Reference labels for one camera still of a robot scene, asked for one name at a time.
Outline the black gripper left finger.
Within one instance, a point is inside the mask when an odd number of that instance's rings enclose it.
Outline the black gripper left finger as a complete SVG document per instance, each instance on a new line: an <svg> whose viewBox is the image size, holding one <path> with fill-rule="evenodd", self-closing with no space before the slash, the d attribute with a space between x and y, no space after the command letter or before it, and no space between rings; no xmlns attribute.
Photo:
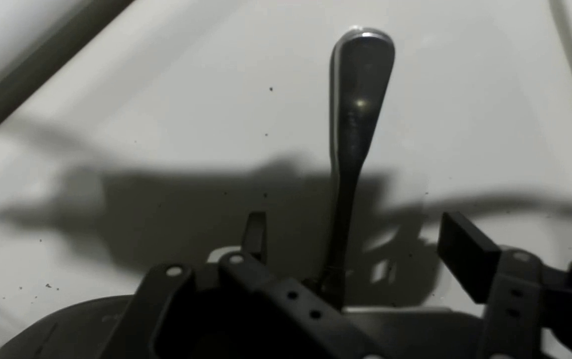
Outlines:
<svg viewBox="0 0 572 359"><path fill-rule="evenodd" d="M268 259L268 213L252 211L246 223L242 249L260 261Z"/></svg>

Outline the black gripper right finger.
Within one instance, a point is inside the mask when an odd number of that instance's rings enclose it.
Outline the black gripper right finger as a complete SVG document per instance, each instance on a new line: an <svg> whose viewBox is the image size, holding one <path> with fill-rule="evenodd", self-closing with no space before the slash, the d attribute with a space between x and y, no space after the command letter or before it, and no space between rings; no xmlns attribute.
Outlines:
<svg viewBox="0 0 572 359"><path fill-rule="evenodd" d="M437 251L467 295L475 303L485 303L503 249L467 215L445 211Z"/></svg>

